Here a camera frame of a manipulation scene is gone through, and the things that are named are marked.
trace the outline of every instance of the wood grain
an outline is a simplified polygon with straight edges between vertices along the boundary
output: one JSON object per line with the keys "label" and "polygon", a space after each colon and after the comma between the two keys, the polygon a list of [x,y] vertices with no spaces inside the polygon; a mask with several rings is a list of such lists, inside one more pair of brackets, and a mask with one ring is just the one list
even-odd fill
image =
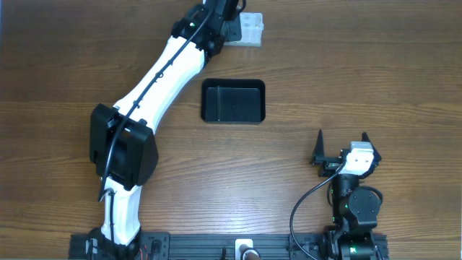
{"label": "wood grain", "polygon": [[[0,257],[65,258],[72,233],[103,222],[88,159],[90,113],[123,97],[157,60],[193,0],[3,0]],[[252,0],[261,48],[226,47],[182,91],[156,134],[144,230],[288,233],[320,179],[319,129],[336,155],[367,131],[383,156],[367,184],[385,202],[392,259],[458,259],[462,192],[462,2]],[[266,120],[199,117],[208,77],[266,83]],[[329,225],[325,188],[296,215]]]}

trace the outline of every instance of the wooden table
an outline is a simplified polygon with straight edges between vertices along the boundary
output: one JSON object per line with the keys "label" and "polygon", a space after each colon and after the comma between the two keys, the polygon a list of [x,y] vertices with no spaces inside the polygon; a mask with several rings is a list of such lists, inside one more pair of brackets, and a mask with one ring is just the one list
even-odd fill
{"label": "wooden table", "polygon": [[[131,90],[197,0],[4,0],[0,70],[0,257],[64,258],[103,222],[90,114]],[[316,134],[337,155],[367,131],[383,161],[366,183],[385,202],[376,232],[392,259],[461,249],[462,2],[249,0],[261,48],[223,48],[165,114],[143,188],[144,230],[288,233],[322,181]],[[266,83],[266,120],[200,117],[204,79]],[[326,188],[297,232],[329,225]]]}

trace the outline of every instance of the black plastic container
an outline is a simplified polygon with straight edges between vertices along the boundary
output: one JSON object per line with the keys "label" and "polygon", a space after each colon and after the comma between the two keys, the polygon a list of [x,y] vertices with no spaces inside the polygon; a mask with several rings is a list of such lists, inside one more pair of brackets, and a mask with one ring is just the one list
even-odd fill
{"label": "black plastic container", "polygon": [[265,119],[265,83],[259,79],[206,79],[201,117],[213,124],[259,124]]}

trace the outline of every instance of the wooden tabletop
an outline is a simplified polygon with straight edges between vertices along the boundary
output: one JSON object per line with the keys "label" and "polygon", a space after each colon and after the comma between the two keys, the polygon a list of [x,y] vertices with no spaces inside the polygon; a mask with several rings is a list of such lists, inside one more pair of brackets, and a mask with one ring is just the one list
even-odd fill
{"label": "wooden tabletop", "polygon": [[[0,257],[65,258],[72,233],[103,223],[89,160],[90,114],[130,91],[199,0],[3,0]],[[295,202],[323,178],[316,135],[338,155],[366,131],[383,156],[366,180],[385,201],[392,259],[461,249],[462,1],[248,0],[261,48],[225,47],[188,83],[156,133],[143,230],[288,233]],[[200,118],[204,79],[262,79],[266,119]],[[331,224],[326,187],[296,232]]]}

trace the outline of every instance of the wooden surface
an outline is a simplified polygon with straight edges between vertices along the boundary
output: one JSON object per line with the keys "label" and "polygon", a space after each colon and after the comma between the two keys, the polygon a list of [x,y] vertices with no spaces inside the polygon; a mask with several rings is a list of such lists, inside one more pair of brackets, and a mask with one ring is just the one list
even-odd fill
{"label": "wooden surface", "polygon": [[[3,0],[0,257],[64,258],[72,233],[103,222],[89,161],[90,114],[144,76],[199,1]],[[249,0],[261,48],[223,48],[175,100],[143,188],[144,230],[288,233],[321,181],[309,159],[324,130],[337,155],[367,131],[383,156],[367,185],[385,202],[376,232],[392,259],[461,249],[462,1]],[[266,120],[199,117],[209,77],[266,83]],[[295,229],[329,225],[325,188]]]}

